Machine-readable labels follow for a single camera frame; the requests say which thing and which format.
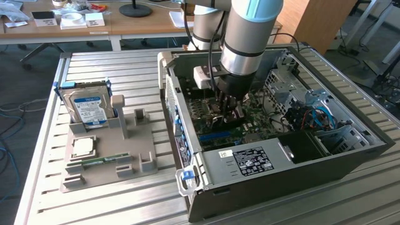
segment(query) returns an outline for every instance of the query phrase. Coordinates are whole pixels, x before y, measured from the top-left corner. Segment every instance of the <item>wooden cabinet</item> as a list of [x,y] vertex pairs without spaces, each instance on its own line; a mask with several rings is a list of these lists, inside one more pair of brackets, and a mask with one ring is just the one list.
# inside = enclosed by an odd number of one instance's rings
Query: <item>wooden cabinet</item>
[[[278,21],[280,33],[290,33],[299,42],[307,42],[326,53],[336,33],[358,0],[284,0]],[[290,36],[278,35],[275,43],[292,42]]]

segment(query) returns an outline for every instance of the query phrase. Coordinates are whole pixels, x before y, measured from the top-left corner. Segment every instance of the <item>blue hard drive label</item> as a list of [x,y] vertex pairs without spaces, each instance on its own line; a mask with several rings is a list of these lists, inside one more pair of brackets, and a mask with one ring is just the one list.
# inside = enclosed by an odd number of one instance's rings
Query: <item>blue hard drive label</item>
[[262,147],[234,152],[243,176],[274,170],[272,163]]
[[87,125],[100,125],[107,122],[100,97],[84,97],[74,100],[82,122]]

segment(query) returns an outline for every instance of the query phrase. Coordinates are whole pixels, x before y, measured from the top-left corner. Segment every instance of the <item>aluminum table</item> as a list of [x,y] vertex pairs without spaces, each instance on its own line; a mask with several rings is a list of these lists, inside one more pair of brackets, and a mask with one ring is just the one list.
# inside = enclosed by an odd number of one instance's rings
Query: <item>aluminum table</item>
[[[124,111],[150,112],[159,173],[86,190],[62,193],[63,157],[70,115],[50,93],[38,145],[15,224],[188,224],[178,192],[175,163],[160,105],[158,53],[172,49],[75,53],[60,59],[55,81],[110,78]],[[311,49],[302,55],[395,141],[400,122]],[[312,88],[319,84],[300,77]],[[392,224],[400,221],[400,144],[342,180],[196,224]]]

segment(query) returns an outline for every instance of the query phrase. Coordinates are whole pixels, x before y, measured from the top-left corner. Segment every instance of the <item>blue pcie slot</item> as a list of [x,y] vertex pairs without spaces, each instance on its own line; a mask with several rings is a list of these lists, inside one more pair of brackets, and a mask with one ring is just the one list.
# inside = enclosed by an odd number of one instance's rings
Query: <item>blue pcie slot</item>
[[215,138],[223,138],[223,137],[230,137],[231,136],[231,132],[220,132],[220,133],[215,133],[211,135],[202,135],[199,136],[199,140],[200,141],[207,141],[210,139],[215,139]]

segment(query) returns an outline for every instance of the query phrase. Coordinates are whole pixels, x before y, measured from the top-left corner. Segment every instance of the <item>black lamp base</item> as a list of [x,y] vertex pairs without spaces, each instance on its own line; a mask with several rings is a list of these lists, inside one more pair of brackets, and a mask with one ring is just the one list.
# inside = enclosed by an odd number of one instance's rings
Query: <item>black lamp base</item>
[[132,4],[120,7],[120,13],[128,17],[146,17],[152,13],[152,9],[144,5],[136,5],[134,8]]

